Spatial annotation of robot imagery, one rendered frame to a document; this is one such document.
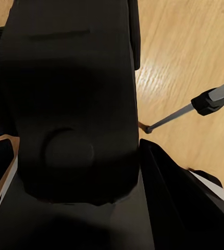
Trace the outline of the digital camera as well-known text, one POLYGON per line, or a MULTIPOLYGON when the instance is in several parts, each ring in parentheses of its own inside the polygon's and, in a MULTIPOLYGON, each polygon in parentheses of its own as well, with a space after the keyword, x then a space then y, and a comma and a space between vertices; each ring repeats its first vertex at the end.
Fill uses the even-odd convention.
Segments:
POLYGON ((138 0, 14 0, 0 27, 0 136, 40 202, 104 206, 138 190, 138 0))

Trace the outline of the camera tripod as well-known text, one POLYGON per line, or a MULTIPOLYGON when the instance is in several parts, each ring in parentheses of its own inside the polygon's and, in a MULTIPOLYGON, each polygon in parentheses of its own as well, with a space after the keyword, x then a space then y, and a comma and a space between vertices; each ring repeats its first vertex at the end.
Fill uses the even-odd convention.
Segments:
POLYGON ((155 123, 150 127, 146 127, 145 132, 147 134, 150 134, 155 128, 158 128, 159 126, 162 126, 163 124, 166 124, 171 120, 181 117, 194 109, 196 109, 197 112, 202 116, 205 116, 218 111, 223 106, 224 85, 201 93, 199 96, 192 99, 189 105, 183 107, 182 109, 179 109, 178 111, 159 121, 158 123, 155 123))

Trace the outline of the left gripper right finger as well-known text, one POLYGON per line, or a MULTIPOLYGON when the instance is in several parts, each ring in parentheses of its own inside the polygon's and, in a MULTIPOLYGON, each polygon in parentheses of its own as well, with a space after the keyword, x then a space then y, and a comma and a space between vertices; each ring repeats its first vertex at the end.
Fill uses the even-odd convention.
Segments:
POLYGON ((224 212, 161 146, 139 152, 155 250, 224 250, 224 212))

